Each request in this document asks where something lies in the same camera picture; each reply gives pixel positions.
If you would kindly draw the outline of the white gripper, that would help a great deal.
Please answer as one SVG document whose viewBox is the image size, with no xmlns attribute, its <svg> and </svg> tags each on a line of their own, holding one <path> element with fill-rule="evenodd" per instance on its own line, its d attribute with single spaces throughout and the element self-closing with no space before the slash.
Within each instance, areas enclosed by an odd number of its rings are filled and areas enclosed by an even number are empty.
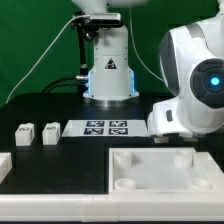
<svg viewBox="0 0 224 224">
<path fill-rule="evenodd" d="M 147 128 L 150 136 L 164 137 L 173 134 L 182 137 L 193 136 L 193 133 L 185 128 L 177 118 L 176 101 L 155 103 L 147 119 Z"/>
</svg>

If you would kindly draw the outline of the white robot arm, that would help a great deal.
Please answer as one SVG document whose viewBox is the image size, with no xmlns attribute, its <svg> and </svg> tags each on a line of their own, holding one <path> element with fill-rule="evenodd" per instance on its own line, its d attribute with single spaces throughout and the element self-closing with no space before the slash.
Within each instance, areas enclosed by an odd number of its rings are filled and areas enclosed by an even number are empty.
<svg viewBox="0 0 224 224">
<path fill-rule="evenodd" d="M 102 106 L 139 95 L 128 66 L 128 31 L 110 7 L 134 7 L 148 0 L 71 0 L 84 13 L 79 24 L 94 41 L 94 65 L 83 97 Z M 148 134 L 192 137 L 224 126 L 224 0 L 210 19 L 169 30 L 159 48 L 163 81 L 174 95 L 153 105 Z"/>
</svg>

